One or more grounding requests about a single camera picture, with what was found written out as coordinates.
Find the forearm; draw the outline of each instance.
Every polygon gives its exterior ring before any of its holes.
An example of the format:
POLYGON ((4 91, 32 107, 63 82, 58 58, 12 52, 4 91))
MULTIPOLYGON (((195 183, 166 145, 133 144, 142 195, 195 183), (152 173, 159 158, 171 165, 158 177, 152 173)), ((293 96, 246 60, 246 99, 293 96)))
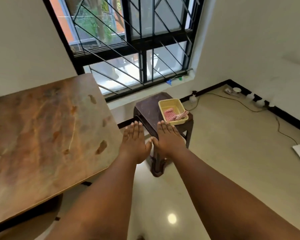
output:
POLYGON ((211 239, 300 239, 299 230, 188 149, 172 159, 211 239))
POLYGON ((134 161, 117 157, 47 239, 126 239, 135 169, 134 161))

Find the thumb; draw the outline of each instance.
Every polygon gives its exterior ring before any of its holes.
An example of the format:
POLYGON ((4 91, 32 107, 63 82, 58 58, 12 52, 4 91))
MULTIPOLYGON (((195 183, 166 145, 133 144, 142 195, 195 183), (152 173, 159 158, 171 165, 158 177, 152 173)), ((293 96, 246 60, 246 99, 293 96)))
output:
POLYGON ((153 145, 155 147, 159 147, 159 141, 158 141, 158 139, 156 137, 151 137, 151 139, 152 139, 153 145))
POLYGON ((145 145, 145 150, 147 151, 147 154, 150 154, 152 148, 152 140, 150 139, 147 144, 145 145))

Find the window frame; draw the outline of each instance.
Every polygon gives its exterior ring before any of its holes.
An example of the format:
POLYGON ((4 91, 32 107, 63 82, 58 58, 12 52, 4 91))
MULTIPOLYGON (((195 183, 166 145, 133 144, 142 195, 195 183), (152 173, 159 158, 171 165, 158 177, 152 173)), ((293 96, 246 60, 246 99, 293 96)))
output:
MULTIPOLYGON (((143 89, 164 83, 168 79, 176 76, 176 74, 178 74, 179 76, 187 74, 189 64, 190 64, 191 54, 193 51, 193 44, 195 41, 197 29, 199 26, 199 20, 200 20, 202 8, 204 5, 204 0, 193 0, 193 7, 192 7, 192 12, 191 12, 193 21, 190 20, 190 24, 189 24, 190 28, 189 29, 185 29, 188 12, 185 8, 183 8, 182 20, 180 21, 182 26, 181 26, 180 30, 170 31, 170 32, 166 32, 163 34, 154 35, 154 25, 152 25, 152 31, 153 31, 152 36, 140 37, 138 39, 131 39, 132 38, 132 32, 131 32, 131 27, 130 27, 131 12, 130 12, 129 1, 130 0, 121 0, 121 5, 122 5, 122 14, 125 19, 124 24, 125 24, 126 41, 129 44, 131 44, 133 47, 131 47, 127 43, 121 42, 118 44, 109 45, 110 48, 103 46, 103 47, 98 47, 98 48, 93 49, 92 52, 81 51, 81 52, 77 52, 76 54, 74 54, 71 50, 70 45, 68 44, 68 41, 67 41, 63 31, 62 31, 61 25, 58 21, 58 18, 53 10, 53 7, 52 7, 50 1, 43 0, 44 4, 48 10, 48 13, 56 27, 56 30, 60 36, 60 39, 61 39, 62 43, 64 44, 64 47, 69 55, 69 58, 73 64, 74 68, 76 69, 76 72, 78 75, 85 73, 84 68, 83 68, 84 66, 103 62, 104 60, 111 60, 111 59, 115 59, 115 58, 120 58, 122 56, 132 55, 132 54, 136 53, 136 50, 140 51, 138 58, 139 58, 139 64, 140 64, 140 69, 139 69, 140 81, 142 82, 142 86, 137 86, 136 88, 133 88, 133 89, 124 90, 124 91, 120 92, 119 94, 105 96, 105 100, 107 102, 121 98, 123 96, 127 96, 134 92, 138 92, 143 89), (184 42, 184 41, 186 41, 187 43, 186 43, 186 47, 185 47, 186 54, 184 54, 184 59, 183 59, 183 63, 182 63, 182 70, 172 73, 170 75, 165 75, 165 78, 161 77, 161 78, 156 78, 154 80, 152 77, 151 80, 148 80, 148 78, 147 78, 147 51, 152 50, 152 52, 153 52, 153 50, 155 48, 160 48, 160 47, 176 44, 176 42, 180 43, 180 42, 184 42)), ((190 0, 184 0, 187 7, 189 5, 189 1, 190 0)), ((62 9, 64 9, 64 8, 67 8, 66 13, 69 13, 68 7, 63 6, 62 9)), ((152 11, 152 20, 154 20, 154 15, 155 15, 155 11, 152 11)))

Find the window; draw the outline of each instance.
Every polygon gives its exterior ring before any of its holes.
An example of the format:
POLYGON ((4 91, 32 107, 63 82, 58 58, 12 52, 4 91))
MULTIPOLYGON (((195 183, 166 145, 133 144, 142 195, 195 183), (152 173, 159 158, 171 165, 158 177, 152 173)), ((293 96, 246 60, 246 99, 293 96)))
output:
POLYGON ((92 73, 106 101, 187 73, 203 2, 44 0, 77 72, 92 73))

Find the tiled floor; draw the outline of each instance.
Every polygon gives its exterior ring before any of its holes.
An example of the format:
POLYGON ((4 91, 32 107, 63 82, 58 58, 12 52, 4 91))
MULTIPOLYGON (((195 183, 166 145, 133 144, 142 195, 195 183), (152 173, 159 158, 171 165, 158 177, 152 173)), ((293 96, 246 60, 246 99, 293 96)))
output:
MULTIPOLYGON (((228 96, 221 89, 212 92, 228 96)), ((189 102, 184 106, 191 108, 189 102)), ((192 113, 192 152, 300 229, 300 159, 291 149, 294 142, 277 132, 275 116, 210 94, 201 96, 192 113)), ((300 144, 300 130, 279 120, 280 130, 300 144)), ((61 217, 84 189, 79 185, 64 194, 61 217)), ((140 234, 145 239, 209 239, 173 164, 159 178, 146 162, 137 166, 128 239, 140 234), (174 224, 168 221, 171 214, 174 224)))

